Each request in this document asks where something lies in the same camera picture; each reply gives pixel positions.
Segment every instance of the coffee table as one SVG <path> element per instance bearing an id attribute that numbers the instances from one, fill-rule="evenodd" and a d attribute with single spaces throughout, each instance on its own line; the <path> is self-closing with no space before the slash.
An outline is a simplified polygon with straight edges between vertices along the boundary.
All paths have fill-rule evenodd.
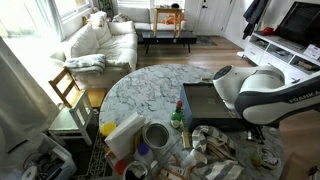
<path id="1" fill-rule="evenodd" d="M 197 36 L 189 31 L 158 31 L 155 35 L 153 31 L 142 32 L 143 42 L 146 47 L 146 54 L 148 54 L 150 44 L 188 44 L 188 50 L 190 53 L 190 44 L 197 42 Z"/>
<path id="2" fill-rule="evenodd" d="M 186 65 L 163 64 L 134 71 L 118 81 L 105 97 L 99 115 L 99 125 L 113 121 L 120 124 L 138 112 L 147 121 L 170 123 L 170 115 L 180 97 L 183 83 L 201 82 L 201 77 L 213 78 L 210 70 Z M 246 132 L 226 133 L 237 144 L 235 157 L 244 167 L 245 179 L 279 179 L 284 165 L 284 146 L 277 129 L 262 128 L 264 145 L 246 141 Z M 274 170 L 257 170 L 250 161 L 257 147 L 266 147 L 281 159 Z"/>

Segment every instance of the chair backrest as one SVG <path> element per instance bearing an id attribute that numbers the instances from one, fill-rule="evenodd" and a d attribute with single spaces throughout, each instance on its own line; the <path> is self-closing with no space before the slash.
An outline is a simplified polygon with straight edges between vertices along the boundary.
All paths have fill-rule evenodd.
<path id="1" fill-rule="evenodd" d="M 64 67 L 63 70 L 49 84 L 58 94 L 62 102 L 71 108 L 80 96 L 80 89 L 73 79 L 70 71 Z"/>
<path id="2" fill-rule="evenodd" d="M 93 116 L 93 108 L 85 90 L 81 91 L 79 99 L 70 109 L 70 114 L 80 130 L 85 130 Z"/>

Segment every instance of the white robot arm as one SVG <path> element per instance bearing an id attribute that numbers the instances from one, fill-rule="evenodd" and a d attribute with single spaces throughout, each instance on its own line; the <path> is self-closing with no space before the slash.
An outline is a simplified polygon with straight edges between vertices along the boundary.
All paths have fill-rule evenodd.
<path id="1" fill-rule="evenodd" d="M 226 66 L 213 83 L 232 114 L 252 124 L 272 124 L 320 106 L 320 73 L 285 85 L 284 74 L 273 66 Z"/>

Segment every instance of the tv stand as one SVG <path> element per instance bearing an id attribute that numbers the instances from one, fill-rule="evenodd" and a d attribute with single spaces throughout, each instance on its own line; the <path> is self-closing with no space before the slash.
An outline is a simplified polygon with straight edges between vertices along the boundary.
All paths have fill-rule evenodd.
<path id="1" fill-rule="evenodd" d="M 295 48 L 297 50 L 305 50 L 305 49 L 307 49 L 306 47 L 304 47 L 304 46 L 302 46 L 300 44 L 297 44 L 295 42 L 289 41 L 289 40 L 284 39 L 284 38 L 279 38 L 278 41 L 281 42 L 281 43 L 284 43 L 284 44 L 286 44 L 288 46 L 291 46 L 292 48 Z"/>
<path id="2" fill-rule="evenodd" d="M 251 35 L 244 56 L 256 65 L 271 65 L 285 74 L 285 83 L 305 79 L 320 69 L 320 61 L 303 52 L 305 47 L 275 35 L 262 35 L 256 31 Z"/>

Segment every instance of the marble tabletop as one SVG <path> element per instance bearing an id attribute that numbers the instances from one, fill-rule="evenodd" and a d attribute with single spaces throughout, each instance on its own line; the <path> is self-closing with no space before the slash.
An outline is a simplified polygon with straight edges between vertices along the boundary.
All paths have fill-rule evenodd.
<path id="1" fill-rule="evenodd" d="M 198 83 L 202 77 L 212 79 L 213 76 L 210 70 L 184 64 L 155 65 L 132 72 L 108 92 L 100 110 L 99 125 L 108 121 L 120 124 L 134 112 L 143 115 L 147 121 L 161 120 L 169 124 L 183 83 Z M 284 164 L 280 132 L 268 127 L 262 130 L 266 137 L 263 146 L 246 141 L 246 132 L 226 133 L 237 145 L 235 157 L 245 169 L 245 179 L 280 177 Z M 255 169 L 249 157 L 259 146 L 275 152 L 282 161 L 281 166 L 275 170 Z"/>

